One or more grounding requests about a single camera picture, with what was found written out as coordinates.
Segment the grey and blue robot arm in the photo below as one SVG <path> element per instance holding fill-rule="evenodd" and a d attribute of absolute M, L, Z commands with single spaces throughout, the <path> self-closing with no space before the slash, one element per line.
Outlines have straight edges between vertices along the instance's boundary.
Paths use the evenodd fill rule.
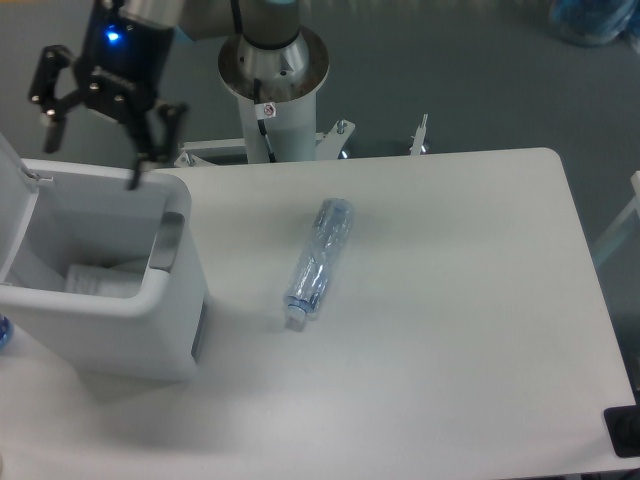
<path fill-rule="evenodd" d="M 316 159 L 316 95 L 329 72 L 322 39 L 296 1 L 96 1 L 81 52 L 45 47 L 28 93 L 57 151 L 68 114 L 83 106 L 123 126 L 135 151 L 132 187 L 174 159 L 187 105 L 159 84 L 177 33 L 222 38 L 220 78 L 236 98 L 252 163 Z"/>

